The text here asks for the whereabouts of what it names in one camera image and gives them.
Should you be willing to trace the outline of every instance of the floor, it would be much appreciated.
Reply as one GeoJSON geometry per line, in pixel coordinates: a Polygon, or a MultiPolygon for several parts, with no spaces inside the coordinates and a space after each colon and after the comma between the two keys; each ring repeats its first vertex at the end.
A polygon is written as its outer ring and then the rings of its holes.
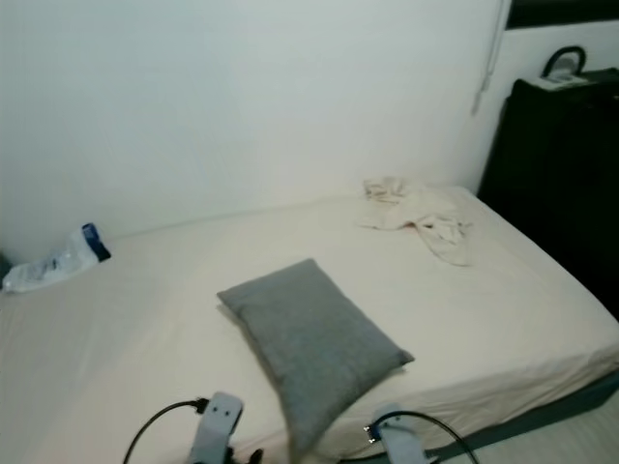
{"type": "MultiPolygon", "coordinates": [[[[601,408],[476,451],[480,464],[619,463],[619,392],[601,408]]],[[[372,459],[372,464],[388,464],[372,459]]],[[[466,456],[447,461],[467,464],[466,456]]]]}

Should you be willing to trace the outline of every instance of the white cloth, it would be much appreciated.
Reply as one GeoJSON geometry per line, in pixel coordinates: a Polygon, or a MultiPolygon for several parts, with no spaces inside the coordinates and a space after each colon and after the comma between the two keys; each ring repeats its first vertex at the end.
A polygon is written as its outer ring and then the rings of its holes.
{"type": "Polygon", "coordinates": [[[470,225],[449,196],[399,177],[364,181],[370,205],[357,224],[395,230],[414,225],[427,247],[442,260],[468,266],[466,229],[470,225]]]}

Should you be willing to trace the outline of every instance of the cushion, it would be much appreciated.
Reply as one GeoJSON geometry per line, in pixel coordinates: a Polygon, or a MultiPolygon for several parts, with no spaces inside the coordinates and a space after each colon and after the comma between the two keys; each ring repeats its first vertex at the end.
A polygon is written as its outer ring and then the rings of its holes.
{"type": "Polygon", "coordinates": [[[413,361],[312,259],[218,296],[278,389],[293,460],[360,396],[413,361]]]}

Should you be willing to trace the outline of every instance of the cable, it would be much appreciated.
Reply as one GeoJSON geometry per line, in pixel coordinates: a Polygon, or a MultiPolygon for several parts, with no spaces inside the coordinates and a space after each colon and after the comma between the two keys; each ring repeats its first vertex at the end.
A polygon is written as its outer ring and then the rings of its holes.
{"type": "Polygon", "coordinates": [[[369,436],[374,440],[380,440],[380,432],[378,431],[378,426],[380,425],[380,423],[383,421],[386,421],[387,419],[395,418],[397,416],[410,416],[413,418],[419,418],[419,419],[423,419],[428,422],[432,422],[434,425],[438,425],[443,430],[445,430],[447,433],[449,433],[454,438],[454,440],[456,440],[456,442],[460,445],[460,447],[464,450],[466,455],[469,457],[471,462],[473,462],[474,464],[480,464],[480,461],[477,459],[475,452],[473,452],[473,450],[470,449],[470,447],[466,444],[466,442],[462,439],[462,437],[460,437],[449,425],[447,425],[444,422],[441,422],[439,419],[433,418],[432,416],[427,416],[422,413],[416,413],[413,411],[394,411],[391,413],[387,413],[381,416],[380,418],[378,418],[377,420],[375,420],[374,422],[372,422],[368,426],[369,436]]]}
{"type": "Polygon", "coordinates": [[[137,441],[140,439],[146,429],[150,427],[153,422],[156,421],[158,418],[160,418],[166,413],[169,413],[170,411],[173,411],[174,409],[183,408],[185,406],[192,406],[193,408],[195,408],[195,412],[197,414],[203,414],[208,404],[208,399],[197,398],[191,401],[179,401],[178,403],[170,404],[166,408],[161,409],[156,415],[154,415],[144,425],[142,425],[142,428],[140,428],[139,431],[135,434],[132,443],[129,445],[129,449],[127,449],[127,452],[125,453],[125,459],[123,459],[123,464],[129,464],[129,459],[132,457],[133,448],[135,448],[137,441]]]}

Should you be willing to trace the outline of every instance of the white bed sheet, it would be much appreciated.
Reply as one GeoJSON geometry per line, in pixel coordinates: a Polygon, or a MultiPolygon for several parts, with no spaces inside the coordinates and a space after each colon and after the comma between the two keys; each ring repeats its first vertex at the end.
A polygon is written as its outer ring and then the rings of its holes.
{"type": "MultiPolygon", "coordinates": [[[[450,193],[474,223],[469,268],[437,259],[413,229],[356,227],[363,201],[339,199],[117,240],[84,275],[0,297],[0,462],[120,462],[161,407],[215,391],[246,403],[239,455],[266,447],[267,462],[286,462],[276,392],[215,294],[307,257],[416,357],[334,424],[319,455],[364,447],[361,427],[385,402],[465,435],[617,369],[619,325],[603,306],[473,195],[450,193]]],[[[197,421],[167,415],[132,464],[184,462],[197,421]]]]}

